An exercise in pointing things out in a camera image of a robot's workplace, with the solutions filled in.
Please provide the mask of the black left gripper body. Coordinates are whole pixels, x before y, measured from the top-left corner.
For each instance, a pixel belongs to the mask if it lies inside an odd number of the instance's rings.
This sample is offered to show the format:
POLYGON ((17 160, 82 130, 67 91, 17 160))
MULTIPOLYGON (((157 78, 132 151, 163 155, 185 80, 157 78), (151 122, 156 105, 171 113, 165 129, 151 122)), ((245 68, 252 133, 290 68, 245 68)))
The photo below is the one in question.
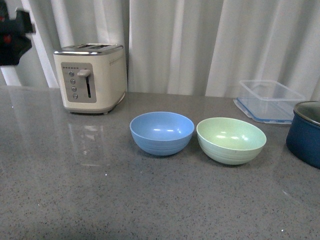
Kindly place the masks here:
POLYGON ((0 6, 0 65, 16 66, 21 57, 32 48, 27 34, 35 33, 30 13, 16 10, 16 18, 10 19, 6 4, 0 6))

